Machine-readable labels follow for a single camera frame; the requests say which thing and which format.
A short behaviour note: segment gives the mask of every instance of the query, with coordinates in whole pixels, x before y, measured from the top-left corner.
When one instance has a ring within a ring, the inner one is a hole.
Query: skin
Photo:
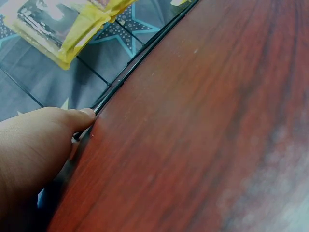
[[[55,178],[73,134],[94,120],[91,109],[46,107],[0,123],[0,218]]]

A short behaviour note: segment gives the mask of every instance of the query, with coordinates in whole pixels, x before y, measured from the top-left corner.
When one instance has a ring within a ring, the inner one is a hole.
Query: yellow plastic bag
[[[107,22],[135,0],[9,0],[4,24],[67,70]]]
[[[180,6],[181,4],[186,3],[187,1],[191,2],[191,0],[172,0],[170,4],[173,6]]]

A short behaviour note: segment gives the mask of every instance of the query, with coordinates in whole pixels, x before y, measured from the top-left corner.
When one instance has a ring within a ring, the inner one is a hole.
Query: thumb
[[[80,132],[94,122],[96,117],[92,109],[82,110],[65,110],[65,116],[62,118],[62,123],[66,125],[72,133]]]

